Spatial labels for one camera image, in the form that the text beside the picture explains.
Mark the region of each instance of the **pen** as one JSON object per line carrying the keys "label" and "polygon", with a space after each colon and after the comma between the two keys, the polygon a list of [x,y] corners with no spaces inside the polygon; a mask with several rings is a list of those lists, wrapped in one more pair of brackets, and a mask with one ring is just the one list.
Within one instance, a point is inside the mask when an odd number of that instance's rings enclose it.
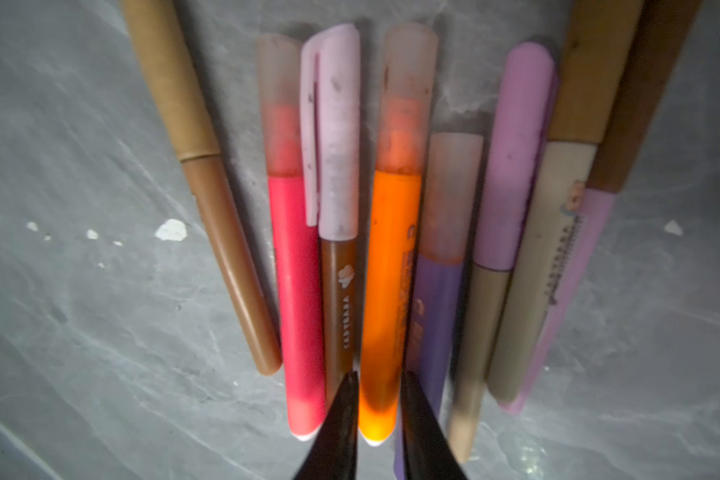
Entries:
{"label": "pen", "polygon": [[317,433],[326,416],[326,375],[318,234],[305,222],[298,128],[301,50],[300,42],[279,34],[262,34],[256,41],[288,424],[291,433],[305,441]]}
{"label": "pen", "polygon": [[280,347],[202,99],[190,53],[170,0],[121,0],[144,80],[200,210],[256,368],[280,368]]}
{"label": "pen", "polygon": [[616,195],[637,158],[653,113],[661,100],[685,37],[690,30],[700,0],[646,0],[637,25],[632,48],[624,67],[614,109],[603,141],[597,149],[592,171],[586,181],[581,208],[574,222],[569,262],[555,299],[549,306],[536,350],[518,398],[499,406],[518,414],[544,367],[544,360],[555,334],[566,317],[568,305],[584,277],[586,264],[606,225]]}
{"label": "pen", "polygon": [[384,39],[382,102],[365,283],[358,426],[381,445],[394,429],[438,36],[414,23]]}
{"label": "pen", "polygon": [[[435,418],[448,372],[482,150],[480,135],[432,134],[429,141],[404,369],[416,373]],[[394,474],[405,480],[401,423],[399,418]]]}
{"label": "pen", "polygon": [[520,241],[488,389],[518,396],[554,302],[584,182],[603,139],[643,0],[577,0],[571,13],[547,145]]}
{"label": "pen", "polygon": [[307,226],[322,265],[326,405],[352,370],[360,183],[360,33],[340,24],[302,48],[300,112]]}
{"label": "pen", "polygon": [[547,49],[527,42],[509,53],[501,78],[448,424],[448,444],[462,463],[480,421],[485,372],[518,252],[554,70]]}

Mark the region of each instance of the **gray marble surface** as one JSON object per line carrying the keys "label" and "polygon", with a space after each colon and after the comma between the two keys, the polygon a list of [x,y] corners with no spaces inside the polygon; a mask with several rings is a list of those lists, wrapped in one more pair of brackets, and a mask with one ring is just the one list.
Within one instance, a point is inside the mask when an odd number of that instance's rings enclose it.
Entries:
{"label": "gray marble surface", "polygon": [[[487,132],[506,54],[559,46],[570,10],[180,4],[270,299],[258,32],[360,27],[367,187],[391,25],[442,36],[433,129]],[[169,218],[184,241],[155,238]],[[522,416],[485,399],[470,478],[720,480],[720,0],[702,7],[547,367]],[[1,0],[0,479],[290,478],[307,449],[282,372],[256,374],[115,0]],[[358,454],[360,478],[392,478],[390,443]]]}

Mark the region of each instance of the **white spot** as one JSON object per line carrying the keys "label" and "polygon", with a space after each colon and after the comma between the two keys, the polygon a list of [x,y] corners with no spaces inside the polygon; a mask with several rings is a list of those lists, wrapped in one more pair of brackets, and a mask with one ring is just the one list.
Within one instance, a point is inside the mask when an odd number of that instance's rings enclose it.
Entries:
{"label": "white spot", "polygon": [[169,218],[157,229],[155,236],[161,240],[181,242],[186,238],[186,225],[181,220]]}
{"label": "white spot", "polygon": [[674,220],[670,220],[666,225],[664,225],[664,231],[668,234],[682,236],[682,227]]}

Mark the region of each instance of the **pink pen cap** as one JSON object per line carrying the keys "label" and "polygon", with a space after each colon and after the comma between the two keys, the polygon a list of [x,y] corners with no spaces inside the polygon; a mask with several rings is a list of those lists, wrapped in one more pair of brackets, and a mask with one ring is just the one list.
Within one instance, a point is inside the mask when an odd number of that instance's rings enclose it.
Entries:
{"label": "pink pen cap", "polygon": [[483,268],[514,267],[554,76],[540,44],[519,44],[507,57],[474,241],[474,262]]}
{"label": "pink pen cap", "polygon": [[320,238],[358,235],[360,33],[351,23],[310,38],[302,49],[301,126],[306,221]]}

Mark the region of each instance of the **pen clip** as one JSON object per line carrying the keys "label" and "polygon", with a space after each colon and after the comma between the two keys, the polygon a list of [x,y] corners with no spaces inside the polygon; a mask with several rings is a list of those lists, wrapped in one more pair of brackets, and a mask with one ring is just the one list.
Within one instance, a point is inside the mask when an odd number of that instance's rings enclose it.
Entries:
{"label": "pen clip", "polygon": [[[359,49],[359,32],[350,23],[312,36],[302,48],[299,115],[306,222],[319,224],[320,237],[332,240],[354,237],[357,229],[356,212],[344,210],[357,209],[357,192],[346,190],[347,182],[357,183],[358,159],[346,152],[358,150]],[[321,196],[330,203],[323,204]]]}

